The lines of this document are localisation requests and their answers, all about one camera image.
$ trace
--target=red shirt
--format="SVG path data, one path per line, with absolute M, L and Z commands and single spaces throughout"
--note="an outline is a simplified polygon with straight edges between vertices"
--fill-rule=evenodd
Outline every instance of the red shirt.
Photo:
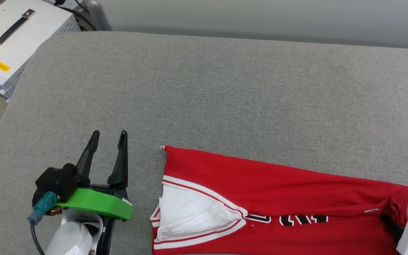
M 237 219 L 202 233 L 159 239 L 162 210 L 157 207 L 151 216 L 154 255 L 398 254 L 379 216 L 407 223 L 407 186 L 171 146 L 165 150 L 165 187 L 221 202 Z

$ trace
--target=gray wall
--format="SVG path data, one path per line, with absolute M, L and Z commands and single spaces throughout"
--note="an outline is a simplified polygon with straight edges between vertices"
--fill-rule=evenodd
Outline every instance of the gray wall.
M 408 0 L 99 0 L 112 30 L 408 48 Z

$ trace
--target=yellow warning label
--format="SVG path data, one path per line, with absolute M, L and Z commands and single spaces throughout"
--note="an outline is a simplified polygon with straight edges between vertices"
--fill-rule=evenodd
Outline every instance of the yellow warning label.
M 0 62 L 0 69 L 6 72 L 10 69 L 10 66 Z

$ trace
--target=gray cushion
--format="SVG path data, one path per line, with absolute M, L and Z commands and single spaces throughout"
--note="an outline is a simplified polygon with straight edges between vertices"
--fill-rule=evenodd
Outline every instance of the gray cushion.
M 0 255 L 36 253 L 34 181 L 76 163 L 95 129 L 93 183 L 129 134 L 134 213 L 116 223 L 113 254 L 149 254 L 163 144 L 408 185 L 408 50 L 119 32 L 47 41 L 0 125 Z M 36 228 L 44 250 L 59 222 Z

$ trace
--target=black cable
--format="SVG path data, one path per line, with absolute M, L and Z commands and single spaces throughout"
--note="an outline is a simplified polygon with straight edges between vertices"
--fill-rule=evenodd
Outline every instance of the black cable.
M 92 23 L 90 23 L 90 22 L 89 22 L 83 15 L 81 15 L 79 12 L 74 11 L 74 10 L 69 9 L 69 8 L 61 7 L 61 6 L 58 6 L 58 7 L 61 8 L 61 9 L 63 9 L 63 10 L 66 10 L 66 11 L 68 11 L 68 12 L 71 12 L 71 13 L 75 14 L 76 16 L 80 17 L 80 18 L 81 18 L 83 21 L 85 21 L 92 29 L 94 29 L 94 31 L 97 31 L 97 29 L 95 28 L 95 26 L 94 26 Z
M 14 23 L 5 33 L 0 37 L 0 43 L 3 44 L 7 40 L 7 38 L 15 32 L 21 25 L 23 25 L 24 22 L 26 22 L 28 19 L 25 17 L 21 17 L 16 23 Z
M 37 240 L 37 236 L 35 234 L 34 221 L 31 221 L 30 223 L 31 223 L 31 235 L 33 236 L 35 247 L 39 251 L 40 255 L 45 255 L 44 251 L 42 250 L 42 247 L 40 247 L 39 240 Z
M 63 5 L 64 3 L 65 3 L 65 0 L 55 0 L 55 3 L 53 5 L 58 6 L 58 5 Z
M 78 6 L 80 6 L 83 10 L 85 10 L 87 13 L 90 13 L 89 10 L 87 10 L 86 8 L 84 8 L 79 2 L 78 0 L 75 0 L 75 2 L 78 4 Z

